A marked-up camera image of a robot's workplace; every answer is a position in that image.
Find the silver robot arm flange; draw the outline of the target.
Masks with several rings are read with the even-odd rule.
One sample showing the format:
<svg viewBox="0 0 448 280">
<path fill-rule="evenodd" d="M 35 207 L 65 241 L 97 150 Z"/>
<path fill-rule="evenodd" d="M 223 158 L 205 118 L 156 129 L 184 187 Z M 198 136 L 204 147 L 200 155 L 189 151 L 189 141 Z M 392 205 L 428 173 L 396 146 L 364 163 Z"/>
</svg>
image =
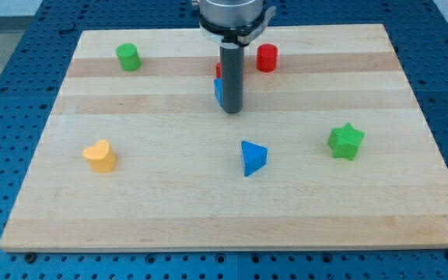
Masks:
<svg viewBox="0 0 448 280">
<path fill-rule="evenodd" d="M 192 4 L 198 8 L 203 36 L 226 49 L 247 47 L 276 14 L 276 7 L 265 7 L 263 0 L 195 0 Z"/>
</svg>

